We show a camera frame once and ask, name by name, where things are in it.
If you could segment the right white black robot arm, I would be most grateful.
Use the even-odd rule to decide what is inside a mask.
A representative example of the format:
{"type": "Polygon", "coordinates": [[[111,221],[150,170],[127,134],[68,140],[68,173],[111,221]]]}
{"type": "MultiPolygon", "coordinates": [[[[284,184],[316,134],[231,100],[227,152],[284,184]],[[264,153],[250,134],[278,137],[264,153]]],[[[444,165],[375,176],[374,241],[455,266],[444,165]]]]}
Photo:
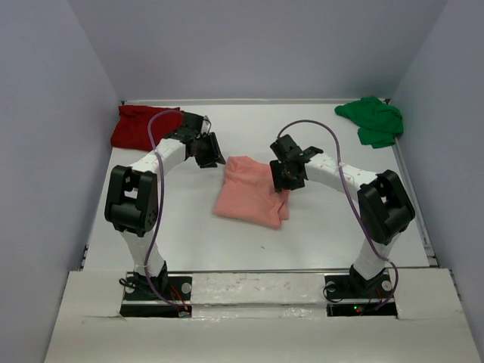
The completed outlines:
{"type": "Polygon", "coordinates": [[[317,147],[302,149],[289,136],[271,146],[269,165],[277,192],[295,191],[316,182],[346,196],[365,236],[346,275],[326,279],[324,293],[331,303],[345,299],[392,299],[396,283],[385,272],[396,240],[415,217],[414,207],[399,176],[392,170],[369,172],[345,165],[317,147]]]}

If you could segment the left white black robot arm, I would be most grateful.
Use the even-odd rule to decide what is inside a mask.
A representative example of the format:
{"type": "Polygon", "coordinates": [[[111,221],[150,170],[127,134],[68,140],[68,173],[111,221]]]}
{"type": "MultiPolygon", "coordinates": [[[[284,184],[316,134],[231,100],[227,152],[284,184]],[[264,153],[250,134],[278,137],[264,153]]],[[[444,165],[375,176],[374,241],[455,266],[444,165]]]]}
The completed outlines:
{"type": "Polygon", "coordinates": [[[119,232],[131,254],[132,278],[124,287],[142,290],[152,299],[167,299],[170,289],[166,260],[157,246],[163,214],[166,174],[189,158],[201,169],[225,164],[208,116],[162,110],[147,123],[151,150],[135,163],[114,166],[110,172],[104,218],[119,232]]]}

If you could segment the pink t shirt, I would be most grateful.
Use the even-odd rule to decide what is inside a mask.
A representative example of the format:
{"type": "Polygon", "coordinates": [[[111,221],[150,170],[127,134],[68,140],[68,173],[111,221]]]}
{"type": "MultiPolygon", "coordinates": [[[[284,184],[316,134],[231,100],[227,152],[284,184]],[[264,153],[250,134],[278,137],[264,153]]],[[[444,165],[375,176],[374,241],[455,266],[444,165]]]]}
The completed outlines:
{"type": "Polygon", "coordinates": [[[268,164],[247,156],[229,157],[213,213],[279,229],[290,218],[289,191],[277,192],[268,164]]]}

